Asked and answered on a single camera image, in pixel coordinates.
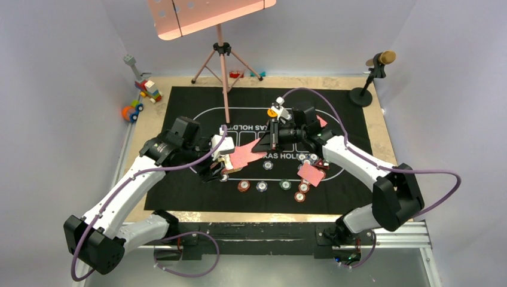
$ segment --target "black circular base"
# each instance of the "black circular base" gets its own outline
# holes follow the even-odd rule
[[[363,88],[353,88],[350,90],[349,99],[356,106],[369,106],[373,100],[373,97],[368,90],[366,90],[364,95],[361,96],[362,90]]]

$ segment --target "pink music stand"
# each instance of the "pink music stand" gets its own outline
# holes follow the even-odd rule
[[[227,92],[231,90],[241,76],[229,86],[225,55],[229,56],[229,54],[232,54],[236,57],[247,69],[257,76],[259,81],[262,81],[263,78],[232,50],[229,43],[224,42],[221,23],[263,10],[273,6],[275,3],[276,0],[148,0],[149,9],[155,20],[155,29],[157,30],[158,37],[162,40],[172,40],[211,26],[216,26],[218,42],[213,45],[213,50],[192,79],[192,84],[196,83],[204,68],[208,69],[211,74],[222,82],[225,121],[227,123],[230,123]],[[220,55],[222,79],[207,66],[215,52],[218,52]]]

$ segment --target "pink card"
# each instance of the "pink card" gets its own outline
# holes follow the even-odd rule
[[[306,181],[309,181],[309,183],[314,187],[319,185],[321,180],[324,178],[324,174],[321,173],[317,167],[313,167],[308,163],[303,164],[301,169],[298,171],[298,175]]]

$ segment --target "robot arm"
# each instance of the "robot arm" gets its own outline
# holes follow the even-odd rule
[[[147,141],[132,167],[104,199],[81,218],[71,215],[64,223],[63,229],[69,252],[74,254],[85,229],[97,214],[100,217],[91,227],[78,257],[100,274],[111,272],[126,253],[138,246],[179,234],[178,219],[161,210],[155,211],[144,221],[122,225],[148,190],[166,175],[165,171],[152,171],[135,177],[135,173],[195,161],[216,147],[222,138],[222,136],[198,138],[199,131],[199,123],[179,117],[170,130]],[[223,158],[234,152],[232,143],[232,138],[225,138],[212,157],[194,166],[202,181],[212,181],[221,177],[221,171],[224,169]],[[132,179],[130,183],[123,186],[129,178]],[[111,194],[121,186],[123,186],[121,192],[110,200]],[[111,202],[100,214],[101,208],[108,200]]]
[[[354,209],[336,221],[336,230],[328,237],[337,245],[349,244],[355,234],[372,228],[395,231],[424,208],[424,201],[414,175],[377,169],[351,152],[355,152],[380,166],[393,164],[379,160],[327,127],[321,127],[314,107],[300,103],[292,108],[292,116],[282,107],[283,99],[272,104],[268,114],[268,131],[252,152],[281,150],[284,144],[303,143],[306,149],[331,163],[343,167],[372,191],[372,203]],[[401,164],[398,169],[411,169]]]

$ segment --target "poker chip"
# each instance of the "poker chip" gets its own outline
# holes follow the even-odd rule
[[[291,182],[290,182],[290,181],[288,181],[287,179],[282,179],[282,180],[280,181],[280,187],[281,187],[283,190],[289,190],[289,189],[291,189],[291,186],[292,186]]]
[[[306,198],[306,196],[304,195],[304,193],[297,192],[294,194],[294,199],[297,202],[303,202],[305,198]]]
[[[262,164],[262,167],[265,169],[265,170],[270,170],[273,168],[273,163],[270,162],[269,160],[265,161],[263,164]]]
[[[316,154],[310,154],[310,159],[313,160],[313,161],[318,161],[319,156],[316,155]]]
[[[298,157],[299,161],[303,161],[303,160],[306,159],[306,155],[305,154],[298,154],[297,157]]]
[[[268,189],[268,184],[266,183],[266,181],[259,181],[257,182],[257,185],[255,186],[255,188],[260,191],[260,192],[264,192]]]
[[[307,193],[310,190],[310,186],[308,184],[300,183],[298,189],[302,193]]]
[[[240,181],[238,184],[238,190],[242,193],[247,192],[247,190],[250,188],[250,182],[248,181]]]
[[[220,179],[221,182],[226,182],[229,180],[229,175],[222,175],[222,178]]]

